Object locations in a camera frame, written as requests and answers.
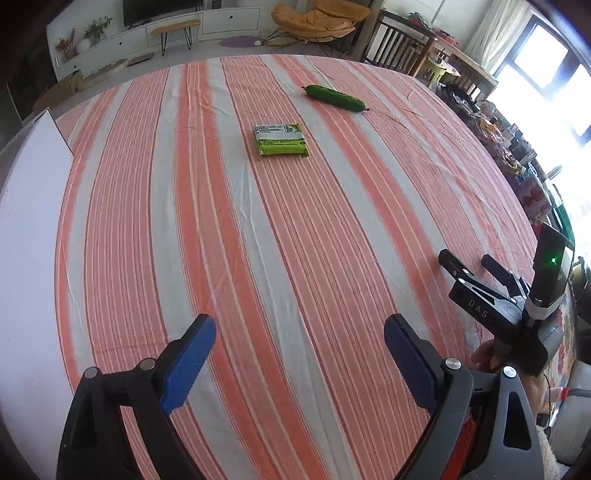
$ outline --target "bright window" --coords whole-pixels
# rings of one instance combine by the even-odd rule
[[[536,25],[515,58],[517,66],[540,88],[546,88],[569,52],[544,27]]]
[[[532,17],[495,76],[489,96],[519,126],[558,188],[577,255],[591,260],[591,77],[549,26]]]
[[[582,65],[554,100],[564,120],[582,137],[591,125],[591,77]]]

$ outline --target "white board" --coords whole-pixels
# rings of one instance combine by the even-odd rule
[[[53,479],[72,391],[57,333],[57,225],[73,155],[49,111],[0,196],[0,411],[41,480]]]

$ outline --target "purple rug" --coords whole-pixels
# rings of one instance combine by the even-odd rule
[[[220,41],[220,45],[222,47],[248,48],[254,47],[257,40],[258,38],[256,37],[242,35],[239,37],[224,38],[222,41]]]

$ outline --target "metal screw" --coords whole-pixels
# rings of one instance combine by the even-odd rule
[[[503,373],[509,378],[515,378],[517,376],[517,370],[515,370],[513,367],[509,367],[508,365],[503,367]]]
[[[446,367],[450,368],[451,370],[458,370],[462,366],[462,362],[460,362],[457,358],[446,358],[445,359]]]
[[[154,367],[156,366],[156,360],[154,360],[153,358],[144,358],[140,363],[139,363],[139,367],[142,370],[152,370]]]
[[[94,378],[96,377],[96,374],[99,372],[99,369],[96,367],[88,367],[86,370],[84,370],[84,377],[85,378]]]

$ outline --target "flowers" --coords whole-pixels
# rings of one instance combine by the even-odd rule
[[[62,53],[66,53],[70,51],[74,47],[74,35],[76,35],[76,29],[72,28],[70,32],[70,36],[67,38],[61,38],[60,41],[56,44],[56,50]]]

